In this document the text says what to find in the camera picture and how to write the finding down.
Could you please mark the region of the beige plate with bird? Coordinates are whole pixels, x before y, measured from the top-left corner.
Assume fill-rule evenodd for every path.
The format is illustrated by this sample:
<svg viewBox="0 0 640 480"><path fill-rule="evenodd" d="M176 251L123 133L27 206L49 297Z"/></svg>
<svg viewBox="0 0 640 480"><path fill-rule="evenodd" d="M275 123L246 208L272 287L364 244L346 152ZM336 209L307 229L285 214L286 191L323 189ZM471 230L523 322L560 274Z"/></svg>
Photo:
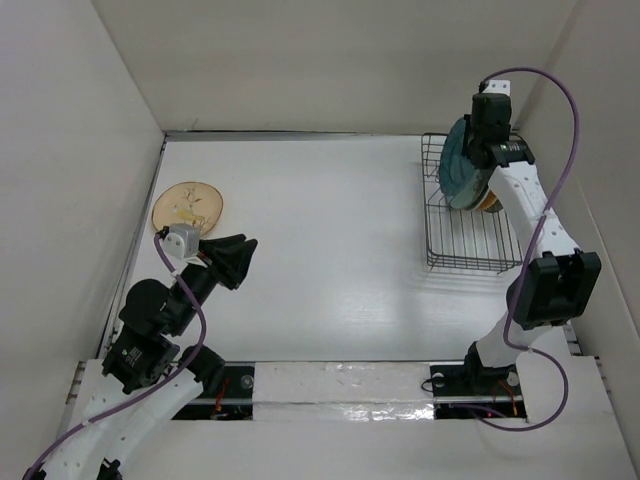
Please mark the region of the beige plate with bird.
<svg viewBox="0 0 640 480"><path fill-rule="evenodd" d="M202 237L221 217L224 199L215 187L202 182L181 182L165 190L155 201L151 223L156 231L171 224L197 227Z"/></svg>

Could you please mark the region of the dark teal scalloped plate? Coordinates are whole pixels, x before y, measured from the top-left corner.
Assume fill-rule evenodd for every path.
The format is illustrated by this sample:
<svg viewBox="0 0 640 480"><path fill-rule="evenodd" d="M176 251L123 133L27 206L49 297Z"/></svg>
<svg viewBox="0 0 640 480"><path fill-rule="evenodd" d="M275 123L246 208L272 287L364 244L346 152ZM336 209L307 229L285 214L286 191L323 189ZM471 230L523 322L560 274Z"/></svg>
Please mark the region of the dark teal scalloped plate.
<svg viewBox="0 0 640 480"><path fill-rule="evenodd" d="M461 117L451 127L442 148L438 181L445 200L467 186L480 188L481 174L463 154L465 131L466 119Z"/></svg>

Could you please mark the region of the orange woven plate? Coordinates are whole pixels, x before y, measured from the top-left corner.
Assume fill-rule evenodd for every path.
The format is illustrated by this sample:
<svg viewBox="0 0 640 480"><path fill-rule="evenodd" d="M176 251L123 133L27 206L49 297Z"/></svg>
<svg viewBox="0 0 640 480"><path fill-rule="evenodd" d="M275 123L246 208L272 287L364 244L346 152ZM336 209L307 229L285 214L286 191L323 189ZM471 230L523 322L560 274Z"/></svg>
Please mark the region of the orange woven plate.
<svg viewBox="0 0 640 480"><path fill-rule="evenodd" d="M475 208L479 212L497 213L503 209L503 206L497 196L489 191L487 196Z"/></svg>

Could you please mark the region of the light green plate with flower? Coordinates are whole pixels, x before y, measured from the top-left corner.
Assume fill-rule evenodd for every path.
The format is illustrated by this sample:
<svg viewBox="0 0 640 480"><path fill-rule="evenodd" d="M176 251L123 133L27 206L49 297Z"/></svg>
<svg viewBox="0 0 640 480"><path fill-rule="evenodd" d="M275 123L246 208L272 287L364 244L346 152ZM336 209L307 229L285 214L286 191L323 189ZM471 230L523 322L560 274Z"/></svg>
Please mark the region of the light green plate with flower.
<svg viewBox="0 0 640 480"><path fill-rule="evenodd" d="M489 195L490 190L487 186L475 188L465 187L458 193L453 195L447 195L447 204L454 210L474 210L476 209Z"/></svg>

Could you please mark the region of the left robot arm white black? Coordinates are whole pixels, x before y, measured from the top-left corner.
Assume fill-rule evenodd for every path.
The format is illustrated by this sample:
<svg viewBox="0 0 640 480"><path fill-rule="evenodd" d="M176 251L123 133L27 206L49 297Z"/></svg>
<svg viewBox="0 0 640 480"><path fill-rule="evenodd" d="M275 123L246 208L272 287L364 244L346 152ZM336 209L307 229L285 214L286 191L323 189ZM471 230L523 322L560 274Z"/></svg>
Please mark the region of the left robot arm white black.
<svg viewBox="0 0 640 480"><path fill-rule="evenodd" d="M80 422L25 478L122 479L191 401L226 394L225 362L204 344L203 304L216 286L241 286L258 242L243 234L203 240L194 228L174 224L155 234L154 246L173 284L145 279L130 288L122 329Z"/></svg>

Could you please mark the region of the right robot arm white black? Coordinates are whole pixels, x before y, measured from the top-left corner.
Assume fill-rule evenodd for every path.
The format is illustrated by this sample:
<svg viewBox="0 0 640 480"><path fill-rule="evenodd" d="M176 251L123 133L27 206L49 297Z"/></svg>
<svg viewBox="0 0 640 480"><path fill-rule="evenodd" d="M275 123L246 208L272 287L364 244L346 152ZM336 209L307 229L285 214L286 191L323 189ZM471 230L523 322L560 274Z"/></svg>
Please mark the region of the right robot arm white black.
<svg viewBox="0 0 640 480"><path fill-rule="evenodd" d="M474 95L465 118L463 152L526 250L506 313L465 357L463 384L478 394L505 379L540 336L581 316L601 271L599 256L583 251L549 206L528 145L511 139L511 112L509 95L489 86Z"/></svg>

